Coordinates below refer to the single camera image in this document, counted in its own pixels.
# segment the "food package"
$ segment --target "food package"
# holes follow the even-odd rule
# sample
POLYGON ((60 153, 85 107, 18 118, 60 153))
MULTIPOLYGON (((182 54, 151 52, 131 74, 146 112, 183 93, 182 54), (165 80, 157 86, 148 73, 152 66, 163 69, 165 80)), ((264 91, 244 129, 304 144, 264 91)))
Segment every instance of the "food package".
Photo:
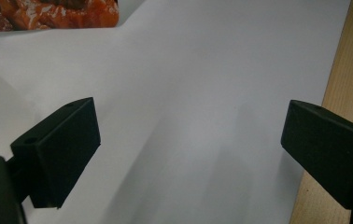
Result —
POLYGON ((117 0, 0 0, 0 32, 114 27, 117 0))

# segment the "wooden strip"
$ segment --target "wooden strip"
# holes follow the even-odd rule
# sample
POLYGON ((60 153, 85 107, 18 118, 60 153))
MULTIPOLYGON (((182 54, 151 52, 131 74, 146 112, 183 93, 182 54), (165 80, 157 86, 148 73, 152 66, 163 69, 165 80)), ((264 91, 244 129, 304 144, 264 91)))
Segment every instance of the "wooden strip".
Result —
MULTIPOLYGON (((353 0, 334 58, 322 106, 353 122, 353 0)), ((307 172, 290 219, 291 224, 349 223, 350 211, 345 210, 307 172)))

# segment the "food picture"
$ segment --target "food picture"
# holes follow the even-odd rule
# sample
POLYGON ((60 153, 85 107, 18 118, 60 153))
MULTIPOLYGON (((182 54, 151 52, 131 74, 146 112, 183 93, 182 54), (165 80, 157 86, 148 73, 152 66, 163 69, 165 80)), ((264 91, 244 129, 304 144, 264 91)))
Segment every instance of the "food picture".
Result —
POLYGON ((114 27, 117 0, 0 0, 0 32, 114 27))

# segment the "white tabletop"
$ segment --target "white tabletop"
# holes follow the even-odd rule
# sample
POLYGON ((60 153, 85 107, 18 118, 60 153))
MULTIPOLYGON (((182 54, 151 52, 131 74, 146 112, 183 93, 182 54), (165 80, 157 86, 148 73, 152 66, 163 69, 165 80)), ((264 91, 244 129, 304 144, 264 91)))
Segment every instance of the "white tabletop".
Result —
POLYGON ((320 105, 347 0, 120 0, 111 29, 0 34, 0 155, 92 96, 102 145, 30 224, 288 223, 290 99, 320 105))

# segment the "wooden board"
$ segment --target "wooden board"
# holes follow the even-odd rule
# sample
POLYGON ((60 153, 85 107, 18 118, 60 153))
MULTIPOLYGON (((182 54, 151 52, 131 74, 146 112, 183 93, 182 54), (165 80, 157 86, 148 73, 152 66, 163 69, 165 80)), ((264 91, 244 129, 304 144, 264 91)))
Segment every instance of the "wooden board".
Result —
MULTIPOLYGON (((353 122, 353 0, 334 58, 322 106, 353 122)), ((304 172, 290 223, 349 223, 345 210, 307 172, 304 172)))

